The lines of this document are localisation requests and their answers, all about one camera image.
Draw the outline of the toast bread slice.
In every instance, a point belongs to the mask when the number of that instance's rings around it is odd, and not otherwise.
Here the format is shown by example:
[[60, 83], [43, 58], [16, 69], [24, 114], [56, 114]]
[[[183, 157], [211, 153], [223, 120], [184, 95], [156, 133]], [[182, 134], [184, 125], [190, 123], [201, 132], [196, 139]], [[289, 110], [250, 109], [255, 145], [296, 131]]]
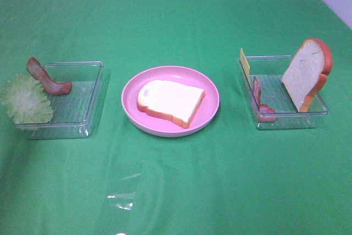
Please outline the toast bread slice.
[[332, 68], [333, 56], [327, 44], [317, 38], [306, 39], [282, 76], [282, 83], [297, 111], [309, 111]]
[[186, 129], [204, 97], [202, 88], [156, 79], [139, 90], [137, 108]]

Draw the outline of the red bacon strip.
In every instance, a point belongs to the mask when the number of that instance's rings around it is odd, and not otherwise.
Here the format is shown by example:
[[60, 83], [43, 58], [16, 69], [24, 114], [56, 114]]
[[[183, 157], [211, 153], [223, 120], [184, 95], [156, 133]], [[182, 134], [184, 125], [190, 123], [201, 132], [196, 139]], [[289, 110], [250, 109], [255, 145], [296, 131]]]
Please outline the red bacon strip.
[[267, 104], [261, 103], [261, 85], [257, 77], [254, 77], [252, 84], [252, 91], [254, 96], [253, 107], [258, 107], [259, 114], [257, 114], [257, 119], [259, 122], [274, 122], [277, 118], [272, 116], [263, 116], [263, 114], [273, 114], [276, 113], [275, 110]]

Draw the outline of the brown bacon strip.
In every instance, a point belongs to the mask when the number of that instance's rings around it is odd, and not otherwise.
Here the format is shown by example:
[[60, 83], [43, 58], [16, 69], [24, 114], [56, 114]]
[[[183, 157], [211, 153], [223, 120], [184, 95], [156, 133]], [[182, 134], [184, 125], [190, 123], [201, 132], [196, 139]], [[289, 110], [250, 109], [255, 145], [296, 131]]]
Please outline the brown bacon strip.
[[35, 57], [30, 57], [27, 66], [27, 71], [43, 86], [44, 92], [51, 95], [65, 95], [70, 93], [72, 89], [71, 82], [57, 82], [48, 75], [44, 67]]

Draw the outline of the green lettuce leaf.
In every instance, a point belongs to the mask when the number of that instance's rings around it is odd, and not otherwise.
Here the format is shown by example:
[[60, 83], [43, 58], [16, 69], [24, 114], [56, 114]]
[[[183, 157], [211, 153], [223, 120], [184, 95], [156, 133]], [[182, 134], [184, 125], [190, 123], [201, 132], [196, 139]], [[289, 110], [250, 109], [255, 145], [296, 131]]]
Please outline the green lettuce leaf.
[[48, 123], [53, 118], [42, 84], [26, 73], [16, 74], [1, 89], [1, 104], [15, 124]]

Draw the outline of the pink round plate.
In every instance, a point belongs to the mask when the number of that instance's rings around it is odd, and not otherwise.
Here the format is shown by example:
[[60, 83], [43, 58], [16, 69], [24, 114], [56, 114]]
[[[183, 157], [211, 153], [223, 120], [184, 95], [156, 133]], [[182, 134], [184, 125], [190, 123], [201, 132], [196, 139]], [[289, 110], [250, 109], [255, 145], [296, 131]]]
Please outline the pink round plate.
[[[204, 89], [205, 97], [195, 112], [189, 128], [184, 129], [171, 121], [151, 117], [138, 110], [139, 90], [154, 79], [176, 81]], [[121, 102], [126, 115], [136, 127], [152, 135], [175, 138], [196, 133], [207, 126], [218, 111], [220, 96], [213, 81], [201, 72], [178, 65], [164, 65], [147, 69], [131, 78], [122, 91]]]

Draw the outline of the yellow cheese slice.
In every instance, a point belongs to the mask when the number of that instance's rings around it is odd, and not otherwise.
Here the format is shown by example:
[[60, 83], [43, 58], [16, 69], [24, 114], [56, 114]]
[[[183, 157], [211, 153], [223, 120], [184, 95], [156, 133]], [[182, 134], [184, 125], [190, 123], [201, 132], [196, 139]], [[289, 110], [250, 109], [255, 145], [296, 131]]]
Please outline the yellow cheese slice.
[[250, 64], [246, 58], [246, 55], [244, 53], [243, 48], [240, 49], [240, 63], [243, 68], [247, 83], [249, 86], [251, 86], [251, 80], [250, 80]]

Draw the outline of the clear tape strip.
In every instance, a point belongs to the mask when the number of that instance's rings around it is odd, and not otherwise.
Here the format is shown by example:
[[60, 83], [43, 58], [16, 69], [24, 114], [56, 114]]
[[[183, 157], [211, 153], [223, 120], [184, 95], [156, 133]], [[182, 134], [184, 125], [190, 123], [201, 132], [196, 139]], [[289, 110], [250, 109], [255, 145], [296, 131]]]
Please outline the clear tape strip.
[[122, 161], [113, 166], [104, 198], [108, 208], [131, 211], [143, 165], [137, 161]]

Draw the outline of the green tablecloth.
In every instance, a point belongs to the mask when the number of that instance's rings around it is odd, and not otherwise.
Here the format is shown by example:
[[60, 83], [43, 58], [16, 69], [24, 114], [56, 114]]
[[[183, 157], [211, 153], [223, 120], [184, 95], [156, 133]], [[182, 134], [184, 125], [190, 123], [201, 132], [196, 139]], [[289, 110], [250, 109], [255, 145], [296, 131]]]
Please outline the green tablecloth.
[[[247, 55], [330, 47], [314, 129], [259, 130], [238, 76]], [[1, 234], [351, 234], [351, 30], [320, 0], [1, 0], [1, 83], [41, 63], [102, 61], [110, 76], [85, 139], [26, 140], [1, 109]], [[142, 132], [120, 103], [135, 74], [184, 65], [221, 105], [203, 130]], [[131, 211], [105, 203], [113, 166], [143, 165]]]

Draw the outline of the right clear plastic tray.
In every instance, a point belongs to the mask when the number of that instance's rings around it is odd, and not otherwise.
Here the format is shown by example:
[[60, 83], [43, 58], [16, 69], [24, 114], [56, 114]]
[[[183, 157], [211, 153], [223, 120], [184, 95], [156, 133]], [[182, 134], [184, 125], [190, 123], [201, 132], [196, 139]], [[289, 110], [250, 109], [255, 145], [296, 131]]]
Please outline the right clear plastic tray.
[[[247, 83], [243, 68], [239, 64], [239, 79], [243, 89], [252, 120], [257, 129], [302, 129], [314, 128], [321, 125], [323, 117], [328, 113], [328, 107], [323, 99], [316, 95], [308, 112], [298, 112], [294, 106], [284, 84], [281, 82], [282, 75], [289, 67], [292, 56], [247, 56], [250, 64], [251, 86]], [[253, 107], [254, 96], [252, 84], [257, 77], [261, 85], [261, 103], [272, 107], [276, 113], [263, 114], [277, 119], [274, 122], [259, 122], [258, 107]]]

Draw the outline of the clear plastic tray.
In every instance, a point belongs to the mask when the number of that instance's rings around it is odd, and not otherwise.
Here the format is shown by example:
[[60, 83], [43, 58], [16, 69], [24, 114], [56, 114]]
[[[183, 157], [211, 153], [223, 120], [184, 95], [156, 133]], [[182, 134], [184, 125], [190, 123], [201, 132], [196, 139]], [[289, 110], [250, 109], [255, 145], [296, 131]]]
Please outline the clear plastic tray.
[[[243, 68], [239, 64], [239, 79], [243, 89], [252, 120], [257, 129], [302, 129], [314, 128], [321, 125], [323, 117], [328, 113], [328, 107], [323, 99], [316, 95], [308, 112], [298, 112], [294, 106], [284, 84], [281, 82], [282, 75], [289, 67], [292, 56], [247, 56], [250, 64], [251, 86], [247, 83]], [[258, 107], [253, 107], [254, 96], [252, 84], [257, 77], [261, 85], [261, 103], [272, 107], [276, 113], [263, 114], [277, 119], [274, 122], [259, 122]]]
[[48, 95], [53, 118], [48, 123], [15, 124], [27, 139], [85, 138], [98, 126], [105, 102], [109, 75], [95, 62], [58, 62], [44, 66], [55, 81], [70, 81], [66, 95]]

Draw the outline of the left clear plastic tray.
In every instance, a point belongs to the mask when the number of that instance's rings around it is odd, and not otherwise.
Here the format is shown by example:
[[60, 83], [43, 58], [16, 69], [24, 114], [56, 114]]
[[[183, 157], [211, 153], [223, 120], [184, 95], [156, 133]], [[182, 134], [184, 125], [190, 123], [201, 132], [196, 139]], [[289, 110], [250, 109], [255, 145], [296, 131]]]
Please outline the left clear plastic tray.
[[66, 95], [48, 95], [53, 118], [48, 123], [15, 124], [27, 139], [85, 138], [98, 126], [105, 102], [109, 75], [95, 62], [58, 62], [44, 66], [55, 81], [70, 81]]

